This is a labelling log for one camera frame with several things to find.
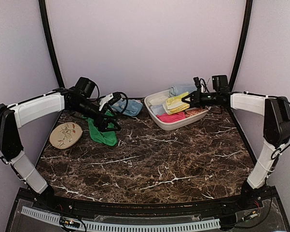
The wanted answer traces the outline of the green towel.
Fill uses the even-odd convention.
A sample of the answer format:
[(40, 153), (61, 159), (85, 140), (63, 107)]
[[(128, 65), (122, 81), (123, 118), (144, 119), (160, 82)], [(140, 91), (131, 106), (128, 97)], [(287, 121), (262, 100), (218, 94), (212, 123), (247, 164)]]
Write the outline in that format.
[(94, 125), (94, 120), (86, 116), (82, 116), (88, 122), (89, 134), (94, 142), (105, 144), (108, 146), (115, 146), (118, 143), (116, 133), (114, 131), (100, 132)]

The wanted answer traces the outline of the yellow-green crocodile towel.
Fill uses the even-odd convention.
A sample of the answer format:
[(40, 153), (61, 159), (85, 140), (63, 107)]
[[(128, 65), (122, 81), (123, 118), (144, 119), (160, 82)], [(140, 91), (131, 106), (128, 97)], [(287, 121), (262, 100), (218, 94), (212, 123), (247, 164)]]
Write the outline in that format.
[(185, 92), (178, 96), (168, 98), (164, 103), (163, 107), (167, 114), (175, 114), (186, 109), (183, 108), (183, 101), (181, 100), (183, 97), (187, 96), (189, 93)]

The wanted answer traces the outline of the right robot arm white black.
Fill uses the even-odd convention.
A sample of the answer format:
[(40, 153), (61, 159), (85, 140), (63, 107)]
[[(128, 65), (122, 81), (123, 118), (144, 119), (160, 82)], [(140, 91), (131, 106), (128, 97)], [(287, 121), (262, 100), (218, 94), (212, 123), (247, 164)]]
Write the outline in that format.
[(226, 75), (212, 77), (214, 92), (202, 92), (200, 79), (193, 80), (196, 90), (181, 99), (191, 107), (223, 106), (263, 117), (262, 150), (246, 180), (249, 189), (261, 188), (274, 171), (279, 157), (290, 146), (290, 102), (284, 96), (232, 92)]

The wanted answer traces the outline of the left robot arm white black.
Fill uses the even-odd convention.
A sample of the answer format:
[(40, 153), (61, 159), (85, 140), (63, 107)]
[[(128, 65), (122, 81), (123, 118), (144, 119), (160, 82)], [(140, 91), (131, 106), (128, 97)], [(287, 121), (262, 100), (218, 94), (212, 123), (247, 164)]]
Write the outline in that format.
[(119, 131), (121, 127), (116, 117), (106, 114), (106, 106), (112, 103), (114, 95), (107, 95), (96, 105), (89, 100), (95, 87), (93, 81), (80, 77), (71, 88), (60, 87), (20, 103), (0, 104), (0, 160), (10, 165), (20, 179), (40, 195), (39, 202), (48, 211), (58, 207), (58, 199), (52, 195), (53, 188), (25, 154), (19, 129), (49, 114), (72, 110), (93, 119), (94, 126), (100, 132)]

